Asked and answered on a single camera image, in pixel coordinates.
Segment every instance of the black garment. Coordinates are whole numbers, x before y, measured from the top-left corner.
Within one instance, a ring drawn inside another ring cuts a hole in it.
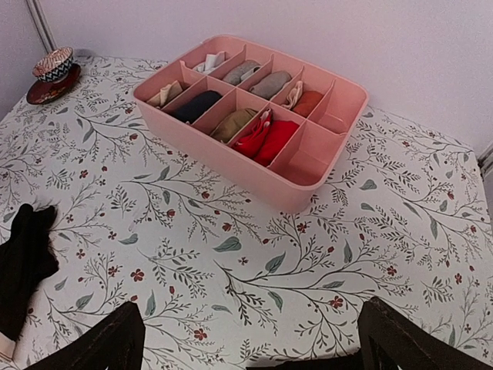
[[[218,92],[208,90],[197,95],[169,115],[191,125],[221,98],[222,96]]]
[[[59,269],[49,240],[55,219],[53,206],[34,212],[23,204],[12,221],[10,239],[0,246],[0,332],[12,341],[21,333],[39,282]],[[11,358],[12,353],[0,348],[0,355]]]
[[[82,337],[26,370],[140,370],[146,327],[126,302]]]

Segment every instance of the organizer compartment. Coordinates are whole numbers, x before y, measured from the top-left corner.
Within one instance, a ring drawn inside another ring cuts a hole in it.
[[[203,78],[201,73],[185,67],[179,60],[161,68],[157,73],[146,80],[145,85],[138,86],[133,95],[136,99],[146,102],[155,96],[164,86],[178,81],[183,90],[188,89],[194,83]]]
[[[217,125],[226,118],[230,113],[238,109],[251,108],[257,112],[263,111],[267,103],[258,96],[244,92],[243,90],[235,89],[226,94],[219,102],[209,109],[202,117],[200,117],[192,127],[206,135],[210,135]]]
[[[327,170],[342,148],[344,137],[305,121],[269,169],[301,186],[317,184],[325,180]]]
[[[203,62],[207,53],[217,54],[219,51],[226,52],[227,60],[211,75],[204,76],[191,70]],[[219,80],[219,77],[225,76],[245,59],[265,63],[238,86]],[[270,102],[247,92],[263,77],[280,70],[289,72],[293,79]],[[145,103],[161,87],[175,79],[189,87],[163,110]],[[305,90],[324,94],[307,119],[279,106],[284,103],[282,100],[286,99],[290,88],[300,79],[304,81]],[[223,98],[192,126],[167,114],[209,89],[217,91]],[[134,90],[134,96],[152,133],[262,201],[287,213],[300,212],[310,204],[311,196],[334,167],[349,132],[368,100],[366,91],[353,82],[282,52],[232,36],[206,40],[142,82]],[[227,114],[246,107],[259,112],[227,145],[208,135]],[[258,122],[266,108],[273,110],[274,119],[292,120],[300,125],[268,167],[261,166],[231,148],[240,137],[251,132],[253,124]]]

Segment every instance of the floral tablecloth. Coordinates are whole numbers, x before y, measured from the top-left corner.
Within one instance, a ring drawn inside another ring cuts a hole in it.
[[[143,368],[218,369],[358,347],[377,295],[493,363],[493,247],[467,145],[368,108],[325,185],[281,214],[148,132],[131,98],[161,63],[79,58],[82,78],[0,123],[0,236],[21,203],[57,204],[58,273],[15,361],[38,361],[130,300]]]

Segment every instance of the patterned bowl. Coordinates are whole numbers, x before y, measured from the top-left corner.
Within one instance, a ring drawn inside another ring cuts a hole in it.
[[[72,48],[56,49],[36,63],[32,74],[41,82],[59,81],[67,76],[73,63]]]

